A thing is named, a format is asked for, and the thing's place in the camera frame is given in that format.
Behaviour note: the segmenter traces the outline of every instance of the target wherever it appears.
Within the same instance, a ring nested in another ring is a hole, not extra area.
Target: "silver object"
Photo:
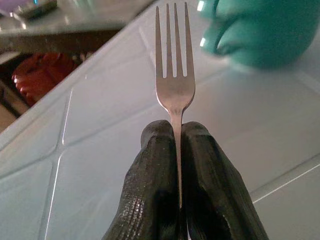
[[[182,196],[182,169],[181,169],[181,124],[182,116],[186,108],[194,99],[196,84],[194,72],[194,60],[192,54],[190,23],[187,3],[184,3],[185,12],[185,45],[186,45],[186,70],[187,75],[183,75],[181,46],[179,36],[179,24],[177,14],[177,4],[174,4],[174,26],[176,43],[176,77],[173,75],[171,32],[169,4],[166,5],[166,77],[163,76],[162,47],[159,8],[156,7],[155,13],[155,72],[156,72],[156,96],[164,109],[170,115],[173,128],[176,160],[178,171],[178,191],[180,214],[183,207]]]

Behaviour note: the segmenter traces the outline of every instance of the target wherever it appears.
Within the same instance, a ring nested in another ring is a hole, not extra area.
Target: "red object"
[[[12,74],[12,80],[27,103],[32,106],[76,67],[66,54],[37,53],[20,63]]]

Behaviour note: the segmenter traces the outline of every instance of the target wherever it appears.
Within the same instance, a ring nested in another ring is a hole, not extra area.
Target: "teal container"
[[[201,47],[238,63],[274,68],[298,58],[318,29],[320,0],[200,0],[212,18]]]

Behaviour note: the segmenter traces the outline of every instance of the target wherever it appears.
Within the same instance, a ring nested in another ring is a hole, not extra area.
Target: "metal fork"
[[[176,161],[178,171],[178,191],[180,216],[183,210],[182,193],[182,169],[181,169],[181,124],[182,116],[186,108],[194,99],[196,84],[194,73],[194,60],[192,54],[190,23],[187,3],[184,3],[185,16],[185,45],[186,45],[186,70],[187,75],[183,75],[179,24],[177,14],[177,4],[174,4],[174,26],[175,26],[175,45],[176,45],[176,77],[173,75],[171,32],[169,4],[166,5],[166,77],[163,76],[162,47],[159,8],[156,7],[155,13],[155,72],[156,72],[156,96],[164,109],[170,115],[171,125],[176,146]]]

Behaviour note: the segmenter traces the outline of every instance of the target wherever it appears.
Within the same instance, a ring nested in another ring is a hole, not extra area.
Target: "fork tine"
[[[166,76],[173,76],[169,3],[166,4]]]
[[[176,76],[183,76],[181,46],[178,24],[177,4],[174,3],[174,27],[175,27],[175,55],[176,55]]]
[[[163,78],[159,7],[155,10],[155,74]]]
[[[188,77],[195,77],[194,58],[192,55],[192,44],[190,34],[190,23],[187,3],[184,3],[185,14],[185,51],[186,51],[186,72]]]

